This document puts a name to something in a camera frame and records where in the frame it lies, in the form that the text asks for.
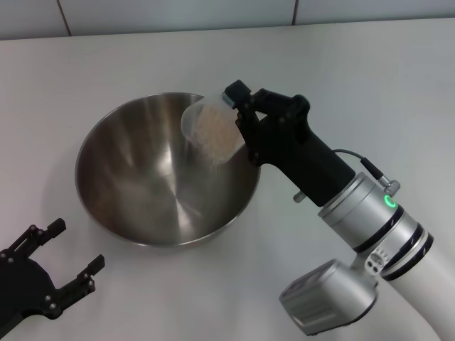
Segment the white table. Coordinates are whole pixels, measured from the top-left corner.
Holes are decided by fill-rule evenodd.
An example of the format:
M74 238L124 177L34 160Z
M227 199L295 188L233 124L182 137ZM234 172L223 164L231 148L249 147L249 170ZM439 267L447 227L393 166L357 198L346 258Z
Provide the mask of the white table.
M211 94L242 79L305 95L313 130L400 180L397 199L453 259L454 32L455 19L434 19L0 42L0 248L62 217L67 231L32 257L55 284L98 254L107 262L92 295L4 340L306 340L279 294L354 253L315 205L294 204L295 186L273 167L241 217L195 249L128 244L83 210L73 180L82 140L110 110L157 92ZM362 320L311 340L437 340L386 283L379 291Z

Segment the white tile wall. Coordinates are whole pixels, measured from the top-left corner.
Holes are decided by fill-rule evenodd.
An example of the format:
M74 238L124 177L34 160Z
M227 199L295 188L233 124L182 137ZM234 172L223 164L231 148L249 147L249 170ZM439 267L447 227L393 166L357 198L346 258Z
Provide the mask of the white tile wall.
M300 0L297 24L455 16L455 0Z
M0 0L0 40L67 35L56 0Z
M61 0L73 35L290 25L294 0Z

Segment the stainless steel bowl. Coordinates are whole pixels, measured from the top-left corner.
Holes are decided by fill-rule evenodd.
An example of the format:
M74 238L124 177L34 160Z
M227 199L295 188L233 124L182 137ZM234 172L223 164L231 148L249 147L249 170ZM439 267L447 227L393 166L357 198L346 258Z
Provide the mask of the stainless steel bowl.
M88 134L75 179L99 225L137 244L174 246L214 234L244 210L259 180L246 150L214 166L181 134L183 110L200 98L165 93L136 99Z

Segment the cable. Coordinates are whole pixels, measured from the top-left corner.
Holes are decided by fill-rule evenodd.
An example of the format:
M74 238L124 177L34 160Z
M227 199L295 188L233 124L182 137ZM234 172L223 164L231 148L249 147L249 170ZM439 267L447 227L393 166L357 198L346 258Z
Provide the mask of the cable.
M349 151L347 149L334 149L333 152L334 153L346 153L346 154L355 156L356 158L359 158L360 163L363 164L363 166L367 169L367 171L370 172L370 174L376 180L379 180L379 179L381 179L381 177L384 176L384 174L375 165L373 165L370 160L361 156L359 153L356 153L355 151Z
M356 153L355 151L349 151L347 149L334 149L333 152L349 154L349 155L355 156L356 158L359 158L360 160L362 160L364 158L359 153Z

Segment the grout line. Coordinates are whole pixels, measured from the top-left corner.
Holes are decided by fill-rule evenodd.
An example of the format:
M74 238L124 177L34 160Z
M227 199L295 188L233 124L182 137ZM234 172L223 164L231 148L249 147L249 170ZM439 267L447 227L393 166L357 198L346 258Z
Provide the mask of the grout line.
M292 14L292 24L291 24L292 26L295 26L295 24L296 24L298 10L299 10L299 0L296 0L296 4L294 5L294 13Z
M60 3L60 0L56 0L56 1L57 1L58 9L60 9L60 14L62 15L63 22L65 23L66 31L68 32L69 36L72 36L70 27L68 26L68 22L66 21L65 14L63 13L62 4Z

